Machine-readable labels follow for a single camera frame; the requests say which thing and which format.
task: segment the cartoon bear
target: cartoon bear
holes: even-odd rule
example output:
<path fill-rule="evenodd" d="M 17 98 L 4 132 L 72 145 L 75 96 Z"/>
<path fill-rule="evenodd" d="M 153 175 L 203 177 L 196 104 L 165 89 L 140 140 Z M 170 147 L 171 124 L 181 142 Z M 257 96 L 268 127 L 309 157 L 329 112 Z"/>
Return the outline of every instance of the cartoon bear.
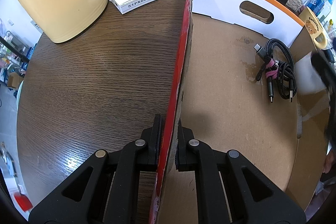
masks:
<path fill-rule="evenodd" d="M 317 30 L 315 29 L 314 25 L 310 22 L 310 20 L 307 20 L 305 25 L 310 35 L 317 32 Z"/>

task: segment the person's hand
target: person's hand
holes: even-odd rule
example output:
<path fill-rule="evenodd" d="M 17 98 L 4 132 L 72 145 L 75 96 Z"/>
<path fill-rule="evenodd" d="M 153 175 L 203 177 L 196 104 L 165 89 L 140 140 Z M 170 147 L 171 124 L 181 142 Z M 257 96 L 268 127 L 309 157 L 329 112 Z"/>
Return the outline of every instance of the person's hand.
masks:
<path fill-rule="evenodd" d="M 325 158 L 325 163 L 322 172 L 325 174 L 329 173 L 330 169 L 332 168 L 335 162 L 336 162 L 336 155 L 334 150 L 331 149 Z"/>

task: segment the white floor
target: white floor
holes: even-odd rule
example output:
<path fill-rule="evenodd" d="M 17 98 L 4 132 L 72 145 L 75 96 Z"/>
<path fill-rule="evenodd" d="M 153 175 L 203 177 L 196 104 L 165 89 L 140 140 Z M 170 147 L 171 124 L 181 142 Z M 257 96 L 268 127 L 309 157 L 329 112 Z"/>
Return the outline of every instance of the white floor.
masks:
<path fill-rule="evenodd" d="M 14 90 L 9 90 L 7 86 L 0 86 L 0 143 L 4 142 L 6 150 L 12 156 L 14 160 L 14 165 L 17 172 L 17 180 L 21 185 L 23 185 L 23 190 L 26 192 L 24 188 L 24 183 L 22 179 L 22 174 L 19 165 L 18 153 L 17 153 L 17 144 L 16 144 L 16 119 L 17 119 L 17 108 L 16 108 L 16 98 L 13 96 Z M 12 177 L 9 177 L 9 172 L 5 168 L 5 164 L 0 158 L 0 167 L 3 171 L 3 175 L 5 178 L 5 182 L 7 188 L 10 192 L 16 191 L 16 183 Z M 28 219 L 29 212 L 24 212 L 14 201 L 15 207 L 18 211 Z"/>

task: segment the wooden table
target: wooden table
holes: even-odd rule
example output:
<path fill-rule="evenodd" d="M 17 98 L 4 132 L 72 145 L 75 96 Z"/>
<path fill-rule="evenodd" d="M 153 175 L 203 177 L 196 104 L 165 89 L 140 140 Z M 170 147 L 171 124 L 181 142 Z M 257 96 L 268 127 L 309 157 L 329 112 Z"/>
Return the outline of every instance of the wooden table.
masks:
<path fill-rule="evenodd" d="M 95 150 L 121 149 L 165 118 L 185 0 L 127 14 L 109 2 L 82 35 L 43 34 L 29 63 L 17 118 L 22 176 L 35 206 Z M 154 175 L 142 173 L 138 223 L 147 223 Z"/>

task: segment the metal screw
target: metal screw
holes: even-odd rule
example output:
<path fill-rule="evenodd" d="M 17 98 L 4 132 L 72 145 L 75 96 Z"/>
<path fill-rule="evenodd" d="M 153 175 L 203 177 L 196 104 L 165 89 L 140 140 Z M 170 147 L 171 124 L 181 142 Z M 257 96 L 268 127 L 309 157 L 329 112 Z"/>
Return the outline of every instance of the metal screw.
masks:
<path fill-rule="evenodd" d="M 199 145 L 199 143 L 200 142 L 198 140 L 196 140 L 196 139 L 192 139 L 192 140 L 189 141 L 189 144 L 191 146 L 197 146 L 197 145 Z"/>
<path fill-rule="evenodd" d="M 104 157 L 106 155 L 106 152 L 104 151 L 104 150 L 98 150 L 97 152 L 96 152 L 96 157 L 97 158 L 102 158 L 102 157 Z"/>
<path fill-rule="evenodd" d="M 238 156 L 239 156 L 239 152 L 236 151 L 236 150 L 231 150 L 231 151 L 229 151 L 229 156 L 230 156 L 231 158 L 238 158 Z"/>
<path fill-rule="evenodd" d="M 142 140 L 142 139 L 139 139 L 139 140 L 136 140 L 135 141 L 135 145 L 136 146 L 144 146 L 146 143 L 146 141 Z"/>

